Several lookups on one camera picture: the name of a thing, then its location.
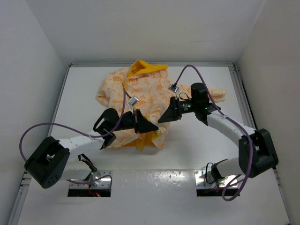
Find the orange patterned yellow-lined jacket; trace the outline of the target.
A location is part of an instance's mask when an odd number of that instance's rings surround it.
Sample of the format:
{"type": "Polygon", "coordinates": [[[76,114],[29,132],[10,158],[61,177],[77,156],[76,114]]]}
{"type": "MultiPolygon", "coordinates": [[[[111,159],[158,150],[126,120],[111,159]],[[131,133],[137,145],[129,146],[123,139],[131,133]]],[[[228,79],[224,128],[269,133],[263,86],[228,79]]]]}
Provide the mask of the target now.
{"type": "MultiPolygon", "coordinates": [[[[168,78],[168,66],[149,64],[138,60],[130,67],[125,67],[106,75],[99,87],[96,100],[107,108],[113,108],[118,113],[128,112],[129,106],[123,107],[124,94],[126,100],[136,96],[139,98],[135,109],[139,109],[153,124],[166,111],[170,98],[175,94],[168,89],[171,81],[168,78]]],[[[145,146],[163,148],[169,131],[169,123],[158,124],[158,131],[136,134],[134,130],[114,132],[116,140],[110,148],[133,147],[143,150],[145,146]]]]}

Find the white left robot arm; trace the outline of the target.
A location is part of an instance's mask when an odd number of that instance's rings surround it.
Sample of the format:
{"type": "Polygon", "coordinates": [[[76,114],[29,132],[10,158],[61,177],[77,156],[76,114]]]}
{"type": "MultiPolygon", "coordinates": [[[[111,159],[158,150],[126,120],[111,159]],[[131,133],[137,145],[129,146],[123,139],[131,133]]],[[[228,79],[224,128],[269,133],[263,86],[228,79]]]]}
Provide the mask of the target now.
{"type": "Polygon", "coordinates": [[[41,185],[50,188],[62,177],[67,161],[72,156],[82,155],[88,150],[101,150],[110,146],[116,136],[113,128],[119,130],[133,129],[137,134],[157,131],[158,127],[135,110],[118,116],[115,109],[105,110],[93,127],[100,137],[93,135],[77,136],[71,139],[44,139],[26,161],[24,168],[41,185]]]}

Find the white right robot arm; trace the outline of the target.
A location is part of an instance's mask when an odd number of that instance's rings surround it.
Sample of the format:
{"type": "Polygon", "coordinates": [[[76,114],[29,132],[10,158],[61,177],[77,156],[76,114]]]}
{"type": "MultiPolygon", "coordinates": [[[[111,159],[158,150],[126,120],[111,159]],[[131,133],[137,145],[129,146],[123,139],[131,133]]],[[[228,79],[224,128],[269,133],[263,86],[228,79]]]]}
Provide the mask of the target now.
{"type": "Polygon", "coordinates": [[[236,144],[238,157],[213,164],[209,181],[218,182],[230,175],[254,178],[278,165],[279,159],[268,130],[247,127],[221,115],[219,109],[210,102],[204,84],[198,82],[191,85],[190,99],[179,101],[177,97],[171,97],[167,110],[158,122],[177,121],[185,113],[194,113],[199,121],[216,129],[236,144]]]}

